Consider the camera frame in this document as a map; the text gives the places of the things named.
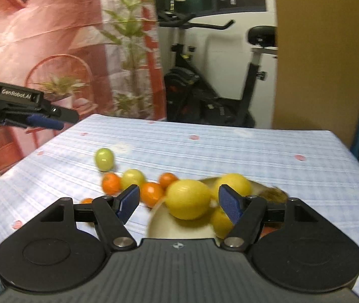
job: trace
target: lemon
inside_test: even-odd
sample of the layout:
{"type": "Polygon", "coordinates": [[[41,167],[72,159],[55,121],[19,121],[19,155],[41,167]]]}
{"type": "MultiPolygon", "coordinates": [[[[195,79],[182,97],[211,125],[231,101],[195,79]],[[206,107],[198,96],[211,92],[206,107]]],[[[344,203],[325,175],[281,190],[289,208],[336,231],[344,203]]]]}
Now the lemon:
{"type": "Polygon", "coordinates": [[[139,187],[146,182],[144,174],[139,170],[130,169],[122,174],[120,179],[120,187],[122,190],[127,189],[130,185],[138,185],[139,187]]]}
{"type": "Polygon", "coordinates": [[[166,191],[165,204],[170,214],[181,220],[199,218],[209,210],[211,192],[196,180],[178,180],[166,191]]]}
{"type": "Polygon", "coordinates": [[[216,236],[220,239],[224,239],[230,230],[233,229],[232,222],[221,207],[214,210],[210,218],[210,223],[213,226],[216,236]]]}
{"type": "Polygon", "coordinates": [[[252,187],[249,180],[247,180],[241,174],[229,173],[217,179],[213,185],[212,197],[217,202],[219,202],[219,188],[221,185],[228,185],[243,197],[251,195],[252,193],[252,187]]]}

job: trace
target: table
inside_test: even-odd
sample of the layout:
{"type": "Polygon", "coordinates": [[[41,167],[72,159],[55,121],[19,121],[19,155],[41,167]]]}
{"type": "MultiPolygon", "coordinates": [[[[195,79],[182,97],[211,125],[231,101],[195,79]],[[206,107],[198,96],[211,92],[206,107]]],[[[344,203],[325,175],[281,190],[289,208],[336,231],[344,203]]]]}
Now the table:
{"type": "MultiPolygon", "coordinates": [[[[115,152],[116,172],[140,169],[201,179],[236,172],[299,197],[359,244],[359,163],[328,131],[284,131],[156,122],[91,115],[0,177],[0,242],[61,197],[103,195],[96,150],[115,152]]],[[[139,241],[149,209],[126,227],[139,241]]],[[[78,228],[92,232],[87,224],[78,228]]],[[[359,294],[359,278],[354,287],[359,294]]]]}

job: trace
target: orange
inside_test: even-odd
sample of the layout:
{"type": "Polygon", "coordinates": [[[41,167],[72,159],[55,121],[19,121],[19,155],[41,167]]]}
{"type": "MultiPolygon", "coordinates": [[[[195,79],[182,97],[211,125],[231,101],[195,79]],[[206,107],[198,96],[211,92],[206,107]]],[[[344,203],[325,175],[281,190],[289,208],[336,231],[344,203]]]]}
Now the orange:
{"type": "Polygon", "coordinates": [[[167,189],[170,184],[179,180],[174,174],[172,173],[163,173],[159,177],[159,183],[163,189],[167,189]]]}
{"type": "Polygon", "coordinates": [[[276,231],[277,228],[272,228],[271,226],[264,226],[264,228],[261,231],[260,238],[270,234],[271,232],[276,231]]]}
{"type": "Polygon", "coordinates": [[[84,198],[82,201],[80,201],[80,204],[91,204],[92,202],[92,198],[84,198]]]}
{"type": "Polygon", "coordinates": [[[107,173],[102,178],[102,190],[107,195],[115,195],[120,191],[120,177],[115,173],[107,173]]]}
{"type": "Polygon", "coordinates": [[[154,207],[164,196],[163,188],[154,182],[146,182],[140,187],[140,199],[147,207],[154,207]]]}

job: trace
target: flower pot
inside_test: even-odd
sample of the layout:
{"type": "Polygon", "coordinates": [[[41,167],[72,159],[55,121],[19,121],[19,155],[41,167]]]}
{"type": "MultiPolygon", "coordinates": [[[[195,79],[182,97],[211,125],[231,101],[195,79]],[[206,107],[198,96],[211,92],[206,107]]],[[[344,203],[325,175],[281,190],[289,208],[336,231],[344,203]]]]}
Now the flower pot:
{"type": "Polygon", "coordinates": [[[57,101],[54,101],[54,102],[52,102],[52,104],[55,106],[72,109],[73,108],[73,95],[67,96],[67,97],[57,100],[57,101]]]}

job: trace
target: poster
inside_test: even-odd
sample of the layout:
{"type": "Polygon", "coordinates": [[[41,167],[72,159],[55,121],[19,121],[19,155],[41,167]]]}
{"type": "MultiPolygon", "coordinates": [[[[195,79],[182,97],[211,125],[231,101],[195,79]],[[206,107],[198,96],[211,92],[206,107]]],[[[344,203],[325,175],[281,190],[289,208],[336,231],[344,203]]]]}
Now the poster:
{"type": "MultiPolygon", "coordinates": [[[[163,119],[157,26],[154,0],[0,0],[0,82],[42,90],[80,119],[163,119]]],[[[58,133],[1,127],[0,174],[58,133]]]]}

